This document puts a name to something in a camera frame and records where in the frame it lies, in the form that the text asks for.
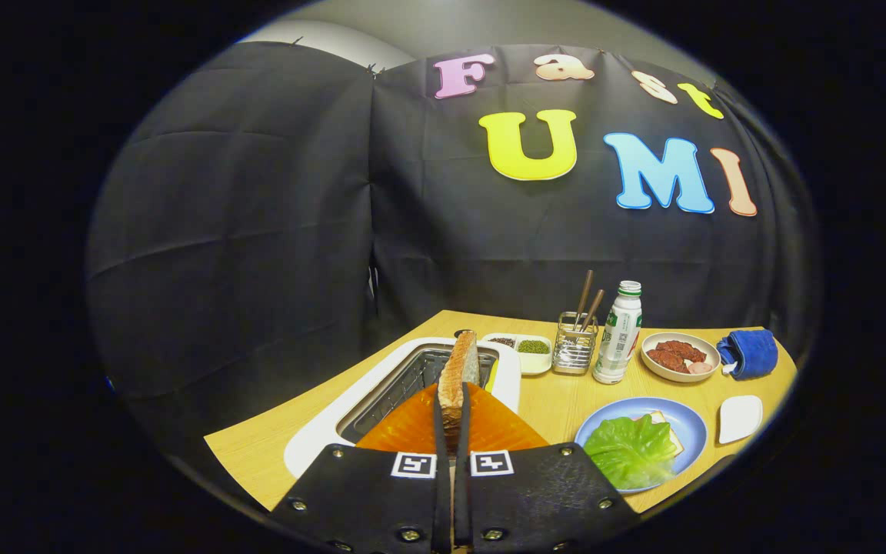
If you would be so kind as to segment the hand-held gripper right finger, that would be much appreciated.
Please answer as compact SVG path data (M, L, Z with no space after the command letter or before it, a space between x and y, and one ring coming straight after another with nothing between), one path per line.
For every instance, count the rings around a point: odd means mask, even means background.
M576 442L470 447L478 410L463 385L455 470L455 541L472 553L591 553L640 522Z

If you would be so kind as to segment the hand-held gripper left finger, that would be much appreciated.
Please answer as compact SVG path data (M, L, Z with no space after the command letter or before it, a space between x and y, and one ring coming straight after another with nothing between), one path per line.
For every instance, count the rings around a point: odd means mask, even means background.
M436 389L407 400L428 411L428 452L326 445L271 521L330 553L449 553L451 487Z

